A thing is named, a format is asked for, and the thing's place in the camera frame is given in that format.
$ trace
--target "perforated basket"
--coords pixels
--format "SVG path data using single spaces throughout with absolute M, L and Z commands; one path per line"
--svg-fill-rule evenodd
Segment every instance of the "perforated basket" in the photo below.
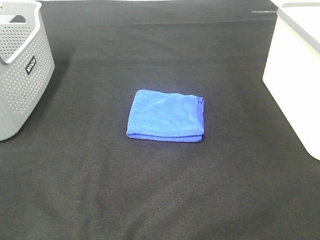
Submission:
M 0 141 L 12 137 L 27 120 L 54 71 L 41 3 L 0 0 L 0 15 L 25 22 L 0 22 Z

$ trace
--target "basket handle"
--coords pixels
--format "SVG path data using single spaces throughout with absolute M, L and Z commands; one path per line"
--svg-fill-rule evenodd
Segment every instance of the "basket handle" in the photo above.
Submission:
M 320 42 L 296 23 L 286 12 L 286 8 L 293 7 L 320 7 L 320 2 L 287 2 L 282 4 L 277 15 L 282 18 L 296 33 L 298 33 L 315 51 L 320 54 Z
M 10 23 L 1 23 L 0 27 L 2 26 L 15 26 L 15 25 L 23 25 L 28 24 L 33 28 L 33 31 L 28 36 L 28 38 L 24 41 L 24 43 L 12 54 L 7 60 L 4 60 L 0 55 L 0 62 L 3 64 L 10 64 L 12 63 L 17 56 L 25 49 L 25 47 L 30 43 L 30 41 L 34 38 L 37 32 L 40 29 L 40 8 L 41 3 L 37 1 L 31 0 L 17 0 L 12 2 L 12 0 L 0 0 L 1 7 L 0 7 L 0 15 L 21 15 L 25 19 L 25 23 L 17 23 L 17 22 L 10 22 Z

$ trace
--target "blue towel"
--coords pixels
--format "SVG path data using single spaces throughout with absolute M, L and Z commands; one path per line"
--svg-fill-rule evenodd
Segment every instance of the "blue towel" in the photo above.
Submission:
M 203 97 L 139 90 L 126 135 L 133 139 L 199 142 L 205 134 Z

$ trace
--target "white container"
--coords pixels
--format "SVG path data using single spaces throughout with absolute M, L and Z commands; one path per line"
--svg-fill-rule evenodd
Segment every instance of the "white container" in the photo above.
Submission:
M 0 22 L 0 141 L 19 131 L 54 71 L 40 8 L 36 1 L 0 0 L 0 15 L 25 19 Z
M 277 14 L 263 81 L 320 160 L 320 3 L 286 3 Z

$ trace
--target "table surface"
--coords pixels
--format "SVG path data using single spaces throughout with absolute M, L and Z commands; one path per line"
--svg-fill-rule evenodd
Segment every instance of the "table surface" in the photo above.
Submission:
M 320 162 L 262 81 L 275 9 L 43 2 L 55 71 L 0 143 L 0 239 L 319 239 Z M 128 138 L 139 89 L 204 97 L 204 140 Z

